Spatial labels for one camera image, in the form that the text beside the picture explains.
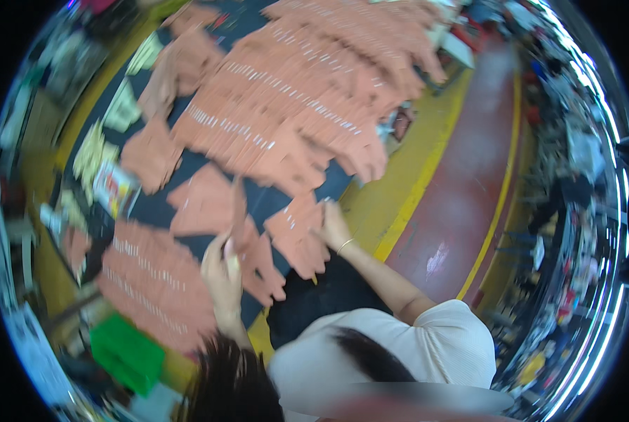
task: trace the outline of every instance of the woman's arm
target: woman's arm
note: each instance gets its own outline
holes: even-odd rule
[[[325,201],[324,225],[316,234],[359,271],[380,299],[403,322],[412,325],[421,313],[436,306],[436,302],[411,282],[350,241],[352,236],[336,202]]]
[[[232,250],[229,233],[214,238],[202,258],[200,273],[214,304],[219,331],[244,348],[253,350],[242,323],[242,273]]]

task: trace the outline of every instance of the woman's right hand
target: woman's right hand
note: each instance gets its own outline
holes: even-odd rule
[[[352,239],[350,229],[345,223],[340,205],[332,199],[324,201],[324,222],[320,230],[312,229],[329,248],[338,251],[347,241]]]

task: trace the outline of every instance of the woman's hair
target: woman's hair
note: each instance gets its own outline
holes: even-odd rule
[[[284,420],[262,354],[242,349],[221,333],[205,339],[199,373],[179,408],[179,422]]]
[[[408,368],[389,350],[352,328],[340,327],[334,338],[354,365],[374,382],[415,382]]]
[[[415,382],[409,370],[389,350],[352,328],[333,336],[354,365],[374,382]],[[268,378],[262,355],[242,349],[216,333],[205,340],[199,373],[179,408],[179,422],[281,422],[279,395]]]

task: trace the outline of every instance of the cardboard box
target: cardboard box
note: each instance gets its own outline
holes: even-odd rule
[[[22,138],[23,151],[44,151],[55,147],[62,113],[45,89],[39,88],[34,97]]]

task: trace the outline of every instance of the red floor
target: red floor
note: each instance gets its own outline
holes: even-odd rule
[[[493,221],[512,139],[514,65],[512,47],[489,38],[436,173],[386,260],[437,302],[458,295]]]

